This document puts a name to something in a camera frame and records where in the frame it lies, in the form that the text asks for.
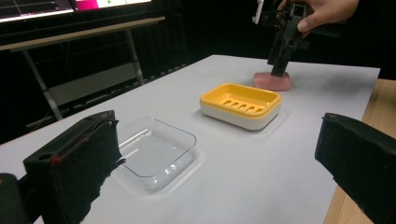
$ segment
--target wooden surface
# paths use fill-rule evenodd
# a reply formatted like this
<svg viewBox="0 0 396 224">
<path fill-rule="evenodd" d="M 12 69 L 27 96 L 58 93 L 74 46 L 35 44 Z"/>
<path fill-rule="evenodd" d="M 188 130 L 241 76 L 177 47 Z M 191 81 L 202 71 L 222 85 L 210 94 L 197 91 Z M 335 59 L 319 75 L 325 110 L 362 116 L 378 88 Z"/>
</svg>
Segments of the wooden surface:
<svg viewBox="0 0 396 224">
<path fill-rule="evenodd" d="M 34 39 L 34 40 L 29 40 L 29 41 L 24 41 L 24 42 L 19 42 L 15 44 L 9 44 L 9 45 L 3 45 L 0 46 L 0 50 L 4 49 L 10 49 L 13 51 L 18 51 L 22 49 L 32 49 L 32 48 L 37 48 L 41 46 L 46 46 L 62 41 L 70 41 L 82 37 L 88 37 L 92 35 L 103 35 L 111 32 L 116 32 L 116 31 L 122 31 L 126 29 L 133 29 L 139 26 L 145 26 L 153 23 L 157 23 L 158 21 L 164 21 L 165 17 L 158 17 L 158 18 L 149 18 L 149 19 L 143 19 L 139 21 L 129 21 L 125 23 L 120 23 L 120 24 L 115 24 L 115 25 L 109 25 L 109 26 L 104 26 L 104 27 L 99 27 L 91 30 L 84 30 L 84 31 L 79 31 L 79 32 L 74 32 L 70 34 L 65 34 L 65 35 L 55 35 L 55 36 L 50 36 L 50 37 L 45 37 L 45 38 L 40 38 L 40 39 Z"/>
<path fill-rule="evenodd" d="M 375 83 L 362 121 L 396 138 L 396 81 L 379 79 Z M 340 187 L 337 187 L 324 223 L 372 224 L 373 222 Z"/>
</svg>

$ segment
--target transparent square dish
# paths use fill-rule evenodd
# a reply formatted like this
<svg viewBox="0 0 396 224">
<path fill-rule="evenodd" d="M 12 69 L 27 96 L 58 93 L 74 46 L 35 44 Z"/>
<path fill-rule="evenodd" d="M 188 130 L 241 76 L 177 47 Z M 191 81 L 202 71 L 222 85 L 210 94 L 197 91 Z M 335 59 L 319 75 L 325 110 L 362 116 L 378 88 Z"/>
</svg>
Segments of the transparent square dish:
<svg viewBox="0 0 396 224">
<path fill-rule="evenodd" d="M 201 111 L 213 118 L 249 130 L 264 128 L 280 111 L 282 98 L 275 91 L 226 83 L 201 96 Z"/>
<path fill-rule="evenodd" d="M 196 158 L 193 134 L 153 118 L 118 131 L 119 147 L 134 179 L 149 191 L 164 188 Z"/>
</svg>

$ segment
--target yellow soap dish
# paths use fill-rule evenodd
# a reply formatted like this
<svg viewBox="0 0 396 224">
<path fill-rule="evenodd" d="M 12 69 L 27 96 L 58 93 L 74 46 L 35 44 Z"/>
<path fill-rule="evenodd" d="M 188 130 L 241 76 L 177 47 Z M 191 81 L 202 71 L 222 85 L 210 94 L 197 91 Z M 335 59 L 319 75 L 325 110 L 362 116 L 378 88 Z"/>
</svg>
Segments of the yellow soap dish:
<svg viewBox="0 0 396 224">
<path fill-rule="evenodd" d="M 259 130 L 280 111 L 282 98 L 275 91 L 226 83 L 201 96 L 201 111 L 234 125 Z"/>
</svg>

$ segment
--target display screen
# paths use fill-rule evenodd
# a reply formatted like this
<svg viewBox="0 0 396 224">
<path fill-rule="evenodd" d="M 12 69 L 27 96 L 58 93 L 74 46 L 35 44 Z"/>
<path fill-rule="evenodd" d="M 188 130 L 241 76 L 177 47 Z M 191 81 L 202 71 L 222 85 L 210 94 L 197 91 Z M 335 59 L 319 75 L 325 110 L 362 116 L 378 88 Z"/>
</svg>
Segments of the display screen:
<svg viewBox="0 0 396 224">
<path fill-rule="evenodd" d="M 0 22 L 73 12 L 69 0 L 0 0 Z"/>
<path fill-rule="evenodd" d="M 85 11 L 103 7 L 125 6 L 136 3 L 150 2 L 151 0 L 75 0 L 76 10 Z"/>
</svg>

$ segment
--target white tabletop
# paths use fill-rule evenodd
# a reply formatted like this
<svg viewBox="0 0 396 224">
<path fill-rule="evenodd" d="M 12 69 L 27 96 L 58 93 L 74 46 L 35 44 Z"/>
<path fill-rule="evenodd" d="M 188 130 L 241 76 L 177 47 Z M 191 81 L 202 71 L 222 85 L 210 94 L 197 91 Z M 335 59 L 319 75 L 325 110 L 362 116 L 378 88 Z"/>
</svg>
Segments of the white tabletop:
<svg viewBox="0 0 396 224">
<path fill-rule="evenodd" d="M 254 73 L 270 70 L 265 60 L 213 55 L 3 144 L 0 173 L 22 177 L 24 158 L 80 119 L 115 110 L 118 129 L 153 117 L 194 134 L 199 156 L 155 193 L 114 171 L 84 223 L 322 223 L 336 184 L 314 158 L 321 117 L 361 119 L 379 69 L 290 63 L 292 87 L 280 93 L 281 112 L 256 132 L 201 113 L 206 91 L 251 86 Z"/>
</svg>

